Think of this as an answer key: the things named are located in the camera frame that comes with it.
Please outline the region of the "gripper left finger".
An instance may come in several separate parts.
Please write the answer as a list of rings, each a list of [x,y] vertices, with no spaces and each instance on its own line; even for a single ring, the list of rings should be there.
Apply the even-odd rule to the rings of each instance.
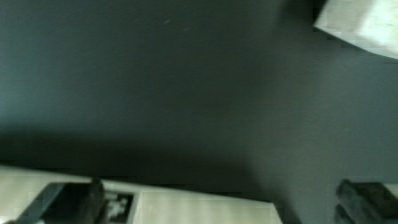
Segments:
[[[52,182],[16,218],[16,224],[107,224],[101,180]]]

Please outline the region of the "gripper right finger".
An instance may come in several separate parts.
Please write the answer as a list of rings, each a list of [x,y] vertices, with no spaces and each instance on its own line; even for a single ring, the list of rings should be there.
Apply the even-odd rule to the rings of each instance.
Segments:
[[[345,179],[336,196],[334,224],[398,224],[398,196],[380,182]]]

